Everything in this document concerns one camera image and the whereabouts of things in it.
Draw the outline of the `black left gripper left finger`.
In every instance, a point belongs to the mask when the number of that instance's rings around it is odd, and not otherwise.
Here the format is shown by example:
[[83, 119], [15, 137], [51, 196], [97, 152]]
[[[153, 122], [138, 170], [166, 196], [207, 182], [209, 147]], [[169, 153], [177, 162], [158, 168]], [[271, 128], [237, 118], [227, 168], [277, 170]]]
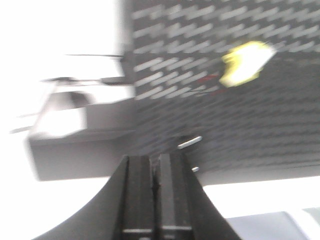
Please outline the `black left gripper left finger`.
[[37, 239], [151, 240], [152, 184], [148, 156], [125, 156], [84, 207]]

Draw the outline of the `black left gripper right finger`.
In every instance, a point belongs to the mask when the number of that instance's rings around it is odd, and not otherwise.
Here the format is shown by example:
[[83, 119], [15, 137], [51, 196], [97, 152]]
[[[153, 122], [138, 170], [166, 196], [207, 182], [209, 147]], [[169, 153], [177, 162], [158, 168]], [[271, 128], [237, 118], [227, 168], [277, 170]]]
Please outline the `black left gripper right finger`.
[[161, 154], [156, 179], [159, 240], [240, 239], [204, 192], [185, 156]]

